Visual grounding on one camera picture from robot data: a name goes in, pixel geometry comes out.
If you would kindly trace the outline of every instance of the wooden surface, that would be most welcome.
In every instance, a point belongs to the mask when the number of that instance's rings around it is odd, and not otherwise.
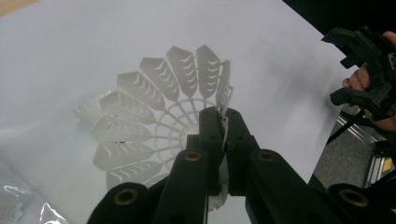
[[[38,0],[0,0],[0,18],[37,2]]]

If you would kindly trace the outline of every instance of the white shuttlecock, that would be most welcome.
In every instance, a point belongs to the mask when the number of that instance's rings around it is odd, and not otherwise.
[[[187,135],[199,133],[199,111],[225,111],[229,103],[229,61],[207,46],[195,55],[172,47],[166,58],[143,58],[139,71],[118,75],[116,90],[75,111],[100,142],[93,164],[106,171],[108,189],[124,182],[150,187],[169,175]],[[210,197],[209,210],[222,206],[226,195]]]

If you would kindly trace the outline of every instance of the clear plastic bag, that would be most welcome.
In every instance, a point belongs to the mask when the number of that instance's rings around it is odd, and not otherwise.
[[[23,223],[68,222],[5,162],[0,161],[0,224]]]

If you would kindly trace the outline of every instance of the plastic shuttlecock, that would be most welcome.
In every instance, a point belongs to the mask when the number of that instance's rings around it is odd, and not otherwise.
[[[124,182],[150,187],[169,175],[187,135],[199,133],[199,111],[225,111],[232,92],[230,62],[207,46],[195,55],[172,47],[166,59],[143,58],[139,71],[118,75],[117,86],[75,114],[100,142],[93,164],[106,171],[108,189]],[[210,197],[209,210],[222,206],[226,195],[224,190]]]

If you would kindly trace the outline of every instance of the black cable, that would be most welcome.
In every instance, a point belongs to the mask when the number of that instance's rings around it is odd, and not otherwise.
[[[327,140],[326,146],[329,145],[334,139],[341,135],[344,131],[346,131],[350,126],[352,126],[358,119],[361,119],[364,116],[364,110],[359,111],[355,117],[353,117],[350,121],[344,124],[340,129],[337,130],[332,136]]]

